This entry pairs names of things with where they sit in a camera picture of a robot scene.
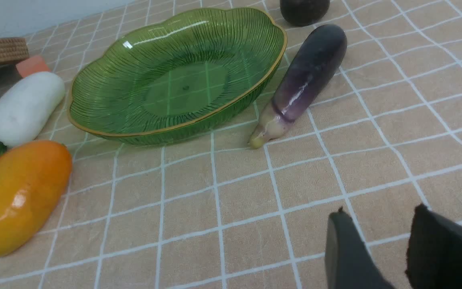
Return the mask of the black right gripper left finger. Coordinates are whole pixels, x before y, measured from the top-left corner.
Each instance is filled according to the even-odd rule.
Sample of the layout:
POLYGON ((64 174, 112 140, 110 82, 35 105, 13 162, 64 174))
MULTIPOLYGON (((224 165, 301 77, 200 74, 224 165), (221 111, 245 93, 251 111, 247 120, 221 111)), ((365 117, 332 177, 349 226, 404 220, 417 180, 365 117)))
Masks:
POLYGON ((329 289, 392 289, 374 264, 352 218, 340 207, 328 216, 325 252, 329 289))

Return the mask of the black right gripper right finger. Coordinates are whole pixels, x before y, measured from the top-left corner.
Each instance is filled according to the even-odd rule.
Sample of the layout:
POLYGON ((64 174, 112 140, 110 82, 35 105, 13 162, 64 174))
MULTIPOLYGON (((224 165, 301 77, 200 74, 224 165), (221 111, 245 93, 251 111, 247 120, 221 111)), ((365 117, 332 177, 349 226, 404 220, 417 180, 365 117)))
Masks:
POLYGON ((413 289, 462 289, 462 226, 416 206, 406 264, 413 289))

